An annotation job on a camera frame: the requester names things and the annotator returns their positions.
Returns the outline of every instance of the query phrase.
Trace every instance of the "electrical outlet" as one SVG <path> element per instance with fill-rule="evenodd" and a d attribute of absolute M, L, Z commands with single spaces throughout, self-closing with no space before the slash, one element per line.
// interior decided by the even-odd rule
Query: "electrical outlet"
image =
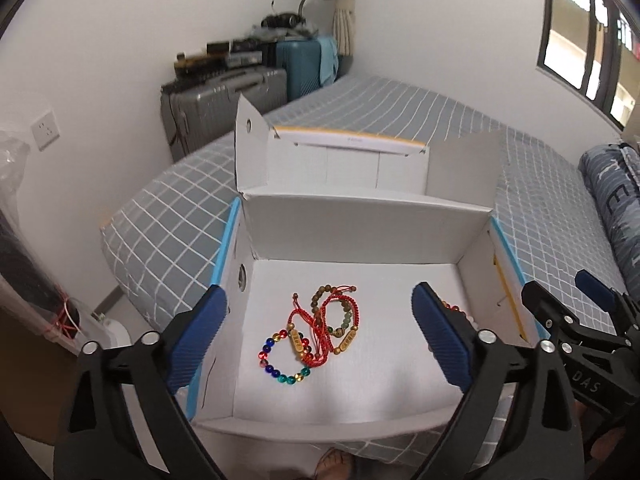
<path fill-rule="evenodd" d="M 33 138 L 36 140 L 36 145 L 40 151 L 44 150 L 54 140 L 56 140 L 60 136 L 60 131 L 58 130 L 58 125 L 56 124 L 56 118 L 53 115 L 53 111 L 50 110 L 35 121 L 31 125 L 31 132 L 33 133 Z"/>

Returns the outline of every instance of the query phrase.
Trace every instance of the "cardboard box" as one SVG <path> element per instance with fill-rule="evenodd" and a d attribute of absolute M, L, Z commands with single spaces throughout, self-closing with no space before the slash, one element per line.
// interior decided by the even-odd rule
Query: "cardboard box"
<path fill-rule="evenodd" d="M 516 260 L 491 218 L 499 173 L 489 132 L 427 149 L 353 132 L 270 129 L 242 98 L 241 207 L 217 277 L 228 314 L 203 361 L 194 422 L 287 442 L 370 440 L 446 422 L 462 394 L 414 320 L 415 285 L 429 282 L 505 342 L 539 339 L 520 303 Z M 286 326 L 292 294 L 308 308 L 325 284 L 357 287 L 357 336 L 304 381 L 281 384 L 257 355 Z M 328 322 L 339 326 L 343 314 L 330 305 Z M 299 317 L 294 323 L 310 333 Z M 287 375 L 302 368 L 288 341 L 269 361 Z"/>

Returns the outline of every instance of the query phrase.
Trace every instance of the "gold charm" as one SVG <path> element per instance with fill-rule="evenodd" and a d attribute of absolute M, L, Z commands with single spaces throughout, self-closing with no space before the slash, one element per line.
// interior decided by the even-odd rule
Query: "gold charm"
<path fill-rule="evenodd" d="M 296 352 L 302 352 L 305 347 L 302 345 L 302 341 L 300 341 L 300 334 L 298 331 L 295 328 L 292 328 L 289 335 L 291 336 L 291 342 L 293 343 L 293 348 L 296 349 Z"/>
<path fill-rule="evenodd" d="M 349 330 L 347 335 L 344 336 L 344 339 L 340 343 L 340 347 L 339 347 L 340 348 L 340 352 L 344 352 L 349 347 L 349 345 L 351 344 L 351 341 L 353 341 L 355 337 L 356 337 L 356 331 L 355 330 Z"/>

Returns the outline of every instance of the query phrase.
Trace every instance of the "grid patterned bed sheet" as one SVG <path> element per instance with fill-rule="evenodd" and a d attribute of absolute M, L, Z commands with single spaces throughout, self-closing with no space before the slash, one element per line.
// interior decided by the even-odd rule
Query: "grid patterned bed sheet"
<path fill-rule="evenodd" d="M 575 288 L 573 276 L 584 267 L 625 290 L 622 276 L 582 176 L 544 142 L 437 92 L 378 76 L 348 76 L 266 119 L 427 143 L 502 131 L 495 215 L 526 279 L 543 283 L 585 325 L 612 332 L 609 316 Z M 236 195 L 228 134 L 158 176 L 103 228 L 116 279 L 153 327 L 163 330 L 206 290 Z"/>

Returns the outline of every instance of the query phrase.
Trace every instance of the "silver bolt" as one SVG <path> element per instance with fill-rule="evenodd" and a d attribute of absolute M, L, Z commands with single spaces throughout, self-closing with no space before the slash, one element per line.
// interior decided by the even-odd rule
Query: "silver bolt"
<path fill-rule="evenodd" d="M 95 341 L 89 341 L 88 343 L 85 343 L 84 346 L 82 347 L 82 353 L 91 355 L 97 349 L 98 349 L 98 343 Z"/>
<path fill-rule="evenodd" d="M 543 339 L 542 341 L 540 341 L 540 348 L 542 348 L 548 354 L 556 351 L 556 345 L 549 341 L 549 339 Z"/>
<path fill-rule="evenodd" d="M 141 338 L 143 345 L 155 345 L 160 341 L 160 334 L 158 332 L 147 332 Z"/>
<path fill-rule="evenodd" d="M 481 330 L 478 332 L 478 337 L 480 338 L 480 341 L 489 345 L 498 341 L 498 336 L 491 332 L 491 330 Z"/>

